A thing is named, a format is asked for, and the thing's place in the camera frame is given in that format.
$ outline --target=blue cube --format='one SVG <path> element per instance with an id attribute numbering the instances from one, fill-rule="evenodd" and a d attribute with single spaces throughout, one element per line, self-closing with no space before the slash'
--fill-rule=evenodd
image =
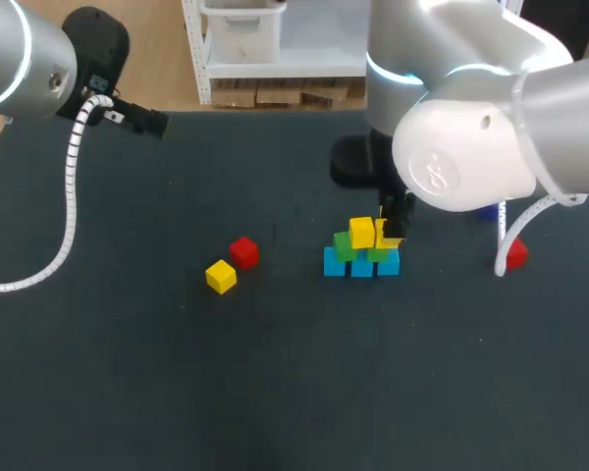
<path id="1" fill-rule="evenodd" d="M 477 209 L 475 215 L 477 216 L 478 221 L 495 223 L 498 220 L 498 205 L 492 204 L 491 206 Z"/>
<path id="2" fill-rule="evenodd" d="M 353 278 L 371 278 L 373 276 L 373 262 L 366 261 L 366 249 L 357 251 L 357 257 L 351 262 L 351 276 Z"/>
<path id="3" fill-rule="evenodd" d="M 325 252 L 323 253 L 323 274 L 326 277 L 343 277 L 346 266 L 347 263 L 338 261 L 338 255 L 334 247 L 325 247 Z"/>
<path id="4" fill-rule="evenodd" d="M 377 264 L 378 277 L 391 277 L 400 273 L 400 252 L 393 248 L 389 253 L 389 259 L 386 262 Z"/>

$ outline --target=yellow cube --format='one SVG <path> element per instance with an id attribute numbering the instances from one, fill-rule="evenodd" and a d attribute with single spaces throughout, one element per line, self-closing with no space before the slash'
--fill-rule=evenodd
<path id="1" fill-rule="evenodd" d="M 207 275 L 207 284 L 223 294 L 227 289 L 236 285 L 236 270 L 225 260 L 219 260 L 214 265 L 205 270 Z"/>
<path id="2" fill-rule="evenodd" d="M 384 223 L 386 219 L 375 220 L 375 248 L 398 248 L 402 238 L 384 238 Z"/>
<path id="3" fill-rule="evenodd" d="M 375 245 L 375 227 L 371 218 L 349 219 L 351 248 L 372 248 Z"/>

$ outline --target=green cube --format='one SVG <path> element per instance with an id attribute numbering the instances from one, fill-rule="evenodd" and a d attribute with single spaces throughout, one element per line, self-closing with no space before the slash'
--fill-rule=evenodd
<path id="1" fill-rule="evenodd" d="M 368 248 L 366 250 L 366 261 L 367 262 L 388 262 L 390 254 L 391 254 L 390 248 Z"/>
<path id="2" fill-rule="evenodd" d="M 357 250 L 351 248 L 349 232 L 334 234 L 334 248 L 339 262 L 352 262 L 357 258 Z"/>

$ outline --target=cardboard box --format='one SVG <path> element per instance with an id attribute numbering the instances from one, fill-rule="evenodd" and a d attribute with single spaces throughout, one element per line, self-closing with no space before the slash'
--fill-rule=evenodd
<path id="1" fill-rule="evenodd" d="M 257 85 L 256 102 L 292 106 L 301 103 L 302 78 L 264 78 Z"/>
<path id="2" fill-rule="evenodd" d="M 340 107 L 347 100 L 350 78 L 308 78 L 303 84 L 303 102 Z"/>
<path id="3" fill-rule="evenodd" d="M 227 108 L 254 108 L 257 80 L 227 78 L 212 83 L 212 105 Z"/>

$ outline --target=toy block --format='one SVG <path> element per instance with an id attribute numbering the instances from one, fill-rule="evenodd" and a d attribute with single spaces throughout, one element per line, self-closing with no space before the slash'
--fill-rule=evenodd
<path id="1" fill-rule="evenodd" d="M 384 237 L 384 223 L 386 219 L 375 220 L 375 248 L 398 248 L 402 242 L 402 238 L 385 238 Z"/>
<path id="2" fill-rule="evenodd" d="M 400 252 L 396 248 L 389 250 L 389 259 L 377 264 L 378 277 L 391 277 L 400 273 Z"/>
<path id="3" fill-rule="evenodd" d="M 251 268 L 259 262 L 257 245 L 248 237 L 241 237 L 229 246 L 232 260 L 242 269 Z"/>
<path id="4" fill-rule="evenodd" d="M 334 234 L 334 249 L 339 262 L 351 262 L 357 256 L 357 250 L 351 248 L 349 233 Z"/>
<path id="5" fill-rule="evenodd" d="M 492 204 L 491 206 L 485 206 L 484 208 L 476 209 L 475 215 L 478 221 L 484 223 L 495 223 L 498 221 L 498 205 Z"/>
<path id="6" fill-rule="evenodd" d="M 323 274 L 326 277 L 343 277 L 347 268 L 347 263 L 339 262 L 336 249 L 334 247 L 325 247 L 323 252 Z"/>
<path id="7" fill-rule="evenodd" d="M 371 218 L 349 219 L 351 248 L 371 248 L 375 245 L 375 226 Z"/>
<path id="8" fill-rule="evenodd" d="M 389 259 L 389 248 L 367 248 L 366 261 L 367 262 L 386 262 Z"/>
<path id="9" fill-rule="evenodd" d="M 366 250 L 357 251 L 357 258 L 351 262 L 351 276 L 353 278 L 371 278 L 373 276 L 373 262 L 366 260 Z"/>
<path id="10" fill-rule="evenodd" d="M 507 256 L 507 268 L 514 270 L 522 267 L 528 260 L 529 253 L 528 248 L 521 239 L 516 238 L 510 246 L 509 255 Z"/>
<path id="11" fill-rule="evenodd" d="M 207 284 L 223 294 L 229 288 L 236 285 L 236 270 L 225 260 L 219 260 L 214 265 L 205 270 Z"/>

